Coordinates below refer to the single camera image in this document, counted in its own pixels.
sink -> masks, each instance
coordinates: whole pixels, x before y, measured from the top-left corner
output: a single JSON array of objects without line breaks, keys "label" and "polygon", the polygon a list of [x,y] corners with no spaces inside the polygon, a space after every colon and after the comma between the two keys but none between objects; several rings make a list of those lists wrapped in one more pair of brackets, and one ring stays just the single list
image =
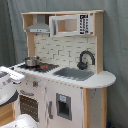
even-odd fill
[{"label": "sink", "polygon": [[84,81],[94,75],[94,73],[88,70],[80,70],[66,67],[54,72],[53,75],[77,81]]}]

oven door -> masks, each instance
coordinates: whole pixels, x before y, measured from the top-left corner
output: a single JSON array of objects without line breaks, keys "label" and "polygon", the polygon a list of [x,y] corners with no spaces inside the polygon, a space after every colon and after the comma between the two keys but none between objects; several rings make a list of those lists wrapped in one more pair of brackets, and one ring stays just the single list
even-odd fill
[{"label": "oven door", "polygon": [[15,117],[28,114],[37,122],[39,128],[45,128],[44,93],[22,86],[16,86],[16,89],[19,97],[14,103]]}]

gray curtain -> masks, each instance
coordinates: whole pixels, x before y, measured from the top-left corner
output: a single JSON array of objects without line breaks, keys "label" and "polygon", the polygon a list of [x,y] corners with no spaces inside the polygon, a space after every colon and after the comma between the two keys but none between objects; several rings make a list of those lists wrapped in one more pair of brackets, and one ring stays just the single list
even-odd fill
[{"label": "gray curtain", "polygon": [[15,49],[9,10],[6,0],[0,0],[0,66],[12,66]]},{"label": "gray curtain", "polygon": [[116,75],[108,87],[108,121],[116,128],[128,128],[128,0],[8,0],[16,62],[27,56],[21,12],[105,10],[104,70]]}]

burner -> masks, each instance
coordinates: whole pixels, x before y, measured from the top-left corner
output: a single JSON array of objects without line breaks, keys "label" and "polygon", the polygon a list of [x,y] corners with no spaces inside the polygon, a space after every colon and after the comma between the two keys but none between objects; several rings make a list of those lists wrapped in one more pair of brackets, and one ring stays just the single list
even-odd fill
[{"label": "burner", "polygon": [[29,67],[29,66],[26,66],[25,64],[20,65],[18,67],[44,73],[44,72],[48,72],[54,68],[57,68],[59,66],[53,65],[53,64],[47,64],[47,63],[40,63],[38,66],[34,66],[34,67]]}]

cabinet door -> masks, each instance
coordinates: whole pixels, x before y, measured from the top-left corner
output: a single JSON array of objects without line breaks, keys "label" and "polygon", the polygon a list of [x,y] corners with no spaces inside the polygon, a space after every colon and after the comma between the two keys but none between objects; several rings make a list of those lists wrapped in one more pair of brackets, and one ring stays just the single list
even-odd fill
[{"label": "cabinet door", "polygon": [[93,14],[51,16],[50,37],[93,34]]},{"label": "cabinet door", "polygon": [[69,85],[47,81],[49,128],[82,128],[82,90]]}]

